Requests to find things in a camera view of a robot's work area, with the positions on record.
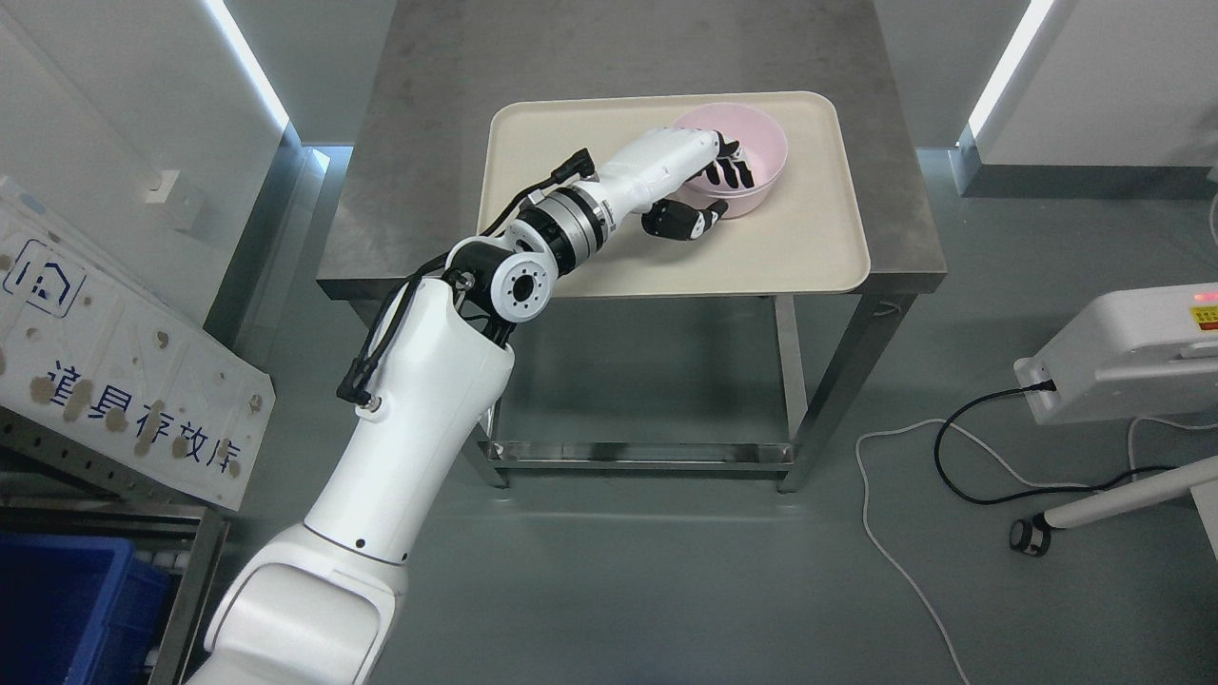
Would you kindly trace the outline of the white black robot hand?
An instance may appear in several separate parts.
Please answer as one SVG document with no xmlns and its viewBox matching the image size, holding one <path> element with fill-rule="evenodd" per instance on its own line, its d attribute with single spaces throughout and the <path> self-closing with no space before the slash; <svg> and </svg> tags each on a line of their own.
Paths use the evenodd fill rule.
<svg viewBox="0 0 1218 685">
<path fill-rule="evenodd" d="M 742 144 L 734 138 L 705 128 L 657 128 L 600 165 L 596 180 L 581 182 L 579 186 L 604 208 L 613 232 L 626 216 L 639 215 L 647 234 L 692 243 L 728 211 L 722 199 L 695 208 L 669 197 L 697 178 L 721 193 L 753 190 L 758 184 Z"/>
</svg>

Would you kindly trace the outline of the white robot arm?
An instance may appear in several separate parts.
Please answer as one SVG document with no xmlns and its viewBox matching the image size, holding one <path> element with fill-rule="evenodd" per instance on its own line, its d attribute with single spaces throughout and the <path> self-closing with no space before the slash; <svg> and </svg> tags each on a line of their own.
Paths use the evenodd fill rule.
<svg viewBox="0 0 1218 685">
<path fill-rule="evenodd" d="M 231 580 L 191 684 L 364 684 L 400 624 L 408 561 L 445 477 L 515 363 L 515 325 L 607 238 L 572 154 L 480 235 L 418 267 L 382 300 L 339 384 L 357 424 L 304 520 Z"/>
</svg>

